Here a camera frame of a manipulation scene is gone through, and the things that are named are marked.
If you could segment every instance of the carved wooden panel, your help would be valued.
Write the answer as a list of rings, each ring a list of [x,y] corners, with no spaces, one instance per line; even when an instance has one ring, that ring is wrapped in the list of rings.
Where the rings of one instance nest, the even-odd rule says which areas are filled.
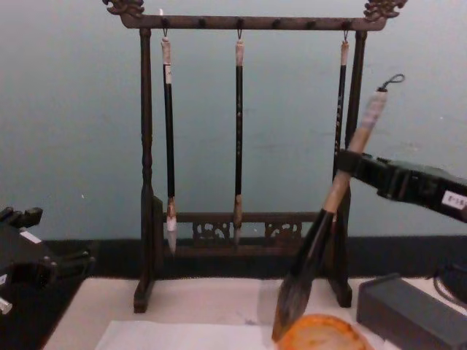
[[[264,223],[264,236],[268,246],[299,245],[301,243],[301,222]]]
[[[194,246],[228,245],[231,237],[230,222],[194,222]]]

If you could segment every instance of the white brush tip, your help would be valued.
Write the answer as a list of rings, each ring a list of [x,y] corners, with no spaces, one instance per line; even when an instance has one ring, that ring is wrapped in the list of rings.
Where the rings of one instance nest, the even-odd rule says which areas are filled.
[[[170,252],[172,254],[175,254],[175,250],[177,249],[177,232],[169,231],[167,236],[167,241],[169,241]]]
[[[167,217],[167,230],[175,231],[177,229],[177,218],[176,217]]]

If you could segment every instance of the black brush handle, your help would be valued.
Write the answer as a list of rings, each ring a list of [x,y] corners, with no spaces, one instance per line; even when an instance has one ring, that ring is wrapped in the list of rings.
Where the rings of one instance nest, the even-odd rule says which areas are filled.
[[[163,94],[166,107],[167,190],[169,198],[175,196],[174,169],[174,116],[172,112],[171,65],[163,65]]]
[[[342,113],[344,111],[344,93],[345,93],[345,74],[347,66],[341,66],[341,73],[339,76],[339,92],[337,101],[337,114],[336,114],[336,140],[334,142],[334,163],[333,163],[333,178],[337,173],[337,156],[341,149],[341,135],[342,135]]]
[[[235,195],[242,194],[243,66],[236,66]]]

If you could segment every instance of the hanging loop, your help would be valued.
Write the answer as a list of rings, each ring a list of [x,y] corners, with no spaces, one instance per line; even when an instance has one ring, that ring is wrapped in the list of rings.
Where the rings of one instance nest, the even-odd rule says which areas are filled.
[[[352,25],[351,20],[345,20],[342,23],[342,30],[344,31],[344,41],[347,42],[347,35],[349,34],[350,26]]]
[[[169,20],[167,18],[162,18],[162,32],[164,36],[167,36],[167,32],[169,31]]]
[[[236,32],[239,36],[239,40],[242,38],[242,29],[243,29],[243,18],[239,18],[236,24]]]
[[[381,88],[385,89],[389,84],[395,84],[398,82],[403,82],[406,79],[405,75],[403,74],[396,74],[395,76],[391,77],[388,81],[386,81]]]

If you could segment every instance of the black box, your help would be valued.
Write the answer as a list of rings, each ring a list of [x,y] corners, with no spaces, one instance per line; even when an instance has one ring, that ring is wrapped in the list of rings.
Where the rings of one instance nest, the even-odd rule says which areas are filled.
[[[467,350],[467,316],[398,274],[360,285],[357,322],[402,350]]]

